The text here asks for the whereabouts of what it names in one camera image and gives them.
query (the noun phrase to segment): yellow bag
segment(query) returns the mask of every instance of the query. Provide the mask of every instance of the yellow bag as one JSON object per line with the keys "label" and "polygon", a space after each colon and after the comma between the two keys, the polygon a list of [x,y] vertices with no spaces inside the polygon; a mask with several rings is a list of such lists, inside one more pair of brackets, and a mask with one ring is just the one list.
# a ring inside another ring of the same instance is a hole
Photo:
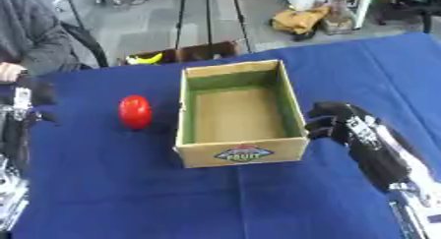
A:
{"label": "yellow bag", "polygon": [[284,30],[303,34],[312,28],[330,12],[328,5],[316,7],[304,12],[288,9],[276,14],[272,18],[272,27],[275,30]]}

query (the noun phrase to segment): robotic hand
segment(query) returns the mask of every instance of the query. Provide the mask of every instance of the robotic hand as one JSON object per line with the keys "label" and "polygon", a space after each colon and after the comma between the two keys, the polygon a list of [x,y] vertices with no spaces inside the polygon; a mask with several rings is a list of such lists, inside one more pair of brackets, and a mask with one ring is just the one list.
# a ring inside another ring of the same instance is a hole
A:
{"label": "robotic hand", "polygon": [[0,239],[10,232],[28,205],[28,130],[38,120],[55,122],[49,112],[35,106],[54,104],[51,87],[21,75],[12,94],[0,96]]}
{"label": "robotic hand", "polygon": [[439,238],[441,184],[402,136],[346,103],[319,102],[308,114],[321,117],[306,125],[309,138],[331,138],[349,148],[367,179],[388,197],[406,239]]}

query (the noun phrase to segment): person's hand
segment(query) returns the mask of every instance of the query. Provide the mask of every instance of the person's hand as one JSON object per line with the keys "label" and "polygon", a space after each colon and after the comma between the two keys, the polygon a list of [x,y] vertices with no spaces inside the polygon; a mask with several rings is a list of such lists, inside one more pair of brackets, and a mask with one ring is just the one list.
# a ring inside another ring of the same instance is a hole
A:
{"label": "person's hand", "polygon": [[2,62],[0,63],[0,82],[13,83],[24,70],[25,68],[20,65]]}

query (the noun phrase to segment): gray sleeve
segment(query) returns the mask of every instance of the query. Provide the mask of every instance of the gray sleeve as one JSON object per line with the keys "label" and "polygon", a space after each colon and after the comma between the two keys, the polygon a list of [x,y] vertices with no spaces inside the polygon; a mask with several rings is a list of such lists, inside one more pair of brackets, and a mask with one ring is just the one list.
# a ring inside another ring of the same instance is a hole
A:
{"label": "gray sleeve", "polygon": [[41,0],[12,1],[28,38],[33,42],[33,48],[23,56],[21,65],[32,75],[60,70],[72,58],[72,46],[58,19]]}

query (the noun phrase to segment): person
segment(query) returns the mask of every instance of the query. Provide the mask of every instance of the person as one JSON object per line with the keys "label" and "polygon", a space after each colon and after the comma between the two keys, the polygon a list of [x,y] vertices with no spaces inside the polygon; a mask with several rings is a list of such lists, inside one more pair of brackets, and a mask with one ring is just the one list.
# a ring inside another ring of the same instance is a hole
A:
{"label": "person", "polygon": [[0,82],[78,70],[69,35],[41,0],[0,0]]}

